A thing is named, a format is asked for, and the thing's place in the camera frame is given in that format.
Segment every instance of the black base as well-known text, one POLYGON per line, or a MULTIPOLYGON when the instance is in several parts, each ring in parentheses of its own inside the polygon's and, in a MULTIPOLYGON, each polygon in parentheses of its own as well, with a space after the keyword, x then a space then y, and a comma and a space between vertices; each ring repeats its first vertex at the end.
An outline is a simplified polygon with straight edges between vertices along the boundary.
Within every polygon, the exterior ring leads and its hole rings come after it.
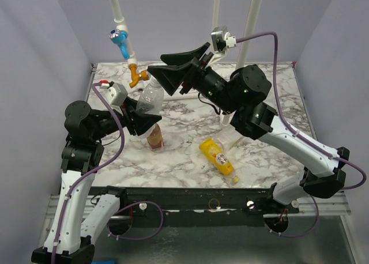
MULTIPOLYGON (((78 251, 73 254, 65 252, 63 254, 56 254, 55 263, 57 264, 91 264, 93 255, 95 253, 95 246, 92 244, 81 243, 81 247, 78 251)), ((31 257, 32 263, 38 264, 50 264, 51 253, 47 252, 47 249, 42 247, 37 248, 33 251, 31 257)))
MULTIPOLYGON (((89 195, 99 195, 105 188, 92 187, 89 195)), ((264 214, 280 214, 285 207, 289 209, 289 213, 299 212, 291 205, 270 203, 270 189, 263 188, 121 188, 126 190, 126 205, 138 201, 152 201, 160 205, 164 212, 164 227, 222 227, 225 225, 262 227, 264 214), (212 211, 218 205, 225 211, 212 211)), ((155 206, 148 205, 145 211, 138 206, 133 207, 132 227, 154 228, 159 222, 160 215, 155 206)))

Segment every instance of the orange connector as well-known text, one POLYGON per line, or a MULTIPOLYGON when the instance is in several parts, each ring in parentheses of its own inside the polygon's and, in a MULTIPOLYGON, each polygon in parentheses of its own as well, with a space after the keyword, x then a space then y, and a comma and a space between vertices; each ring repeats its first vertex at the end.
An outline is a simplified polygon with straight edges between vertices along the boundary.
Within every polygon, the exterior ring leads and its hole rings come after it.
POLYGON ((137 73, 137 65, 131 64, 129 69, 131 70, 132 79, 132 82, 129 84, 131 88, 134 88, 140 80, 147 81, 149 79, 149 73, 146 70, 137 73))

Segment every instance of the brown bottle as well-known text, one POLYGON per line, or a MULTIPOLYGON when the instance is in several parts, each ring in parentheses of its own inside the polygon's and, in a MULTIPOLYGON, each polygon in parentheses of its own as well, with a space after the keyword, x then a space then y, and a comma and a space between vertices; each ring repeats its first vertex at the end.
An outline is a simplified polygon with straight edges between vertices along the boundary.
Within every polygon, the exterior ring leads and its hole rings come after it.
POLYGON ((161 130, 158 124, 155 124, 154 130, 146 140, 152 150, 160 149, 164 146, 163 136, 161 136, 161 130))

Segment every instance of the gray floor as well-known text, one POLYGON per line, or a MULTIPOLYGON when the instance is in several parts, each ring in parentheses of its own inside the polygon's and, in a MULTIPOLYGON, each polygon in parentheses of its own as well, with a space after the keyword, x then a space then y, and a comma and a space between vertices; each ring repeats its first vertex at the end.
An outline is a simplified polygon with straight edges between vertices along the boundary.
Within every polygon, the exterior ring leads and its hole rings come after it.
MULTIPOLYGON (((313 222, 313 217, 292 217, 286 233, 301 233, 313 222)), ((153 230, 132 229, 130 236, 153 230)), ((163 228, 156 237, 140 242, 116 241, 103 232, 94 261, 112 259, 118 264, 354 263, 339 216, 321 217, 313 233, 298 239, 249 227, 163 228)))

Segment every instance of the light purple wall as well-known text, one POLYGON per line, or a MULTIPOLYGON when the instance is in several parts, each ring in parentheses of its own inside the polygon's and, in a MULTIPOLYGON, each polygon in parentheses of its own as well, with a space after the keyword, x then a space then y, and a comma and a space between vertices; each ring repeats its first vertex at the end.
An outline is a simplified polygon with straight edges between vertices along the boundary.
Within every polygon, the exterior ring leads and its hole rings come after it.
MULTIPOLYGON (((91 62, 121 61, 108 39, 109 0, 58 0, 91 62)), ((251 0, 221 0, 219 24, 241 37, 251 0)), ((263 0, 256 31, 276 31, 280 61, 295 61, 331 0, 263 0)), ((139 61, 188 51, 210 41, 213 0, 120 0, 139 61)), ((249 60, 272 61, 272 39, 252 41, 249 60)), ((226 61, 236 61, 233 49, 226 61)))
POLYGON ((91 66, 57 0, 0 0, 0 262, 30 263, 91 66))
MULTIPOLYGON (((296 71, 319 140, 346 146, 350 159, 369 167, 369 4, 332 0, 298 59, 296 71)), ((360 174, 344 167, 347 184, 360 174)), ((369 259, 369 187, 347 191, 361 244, 369 259)))

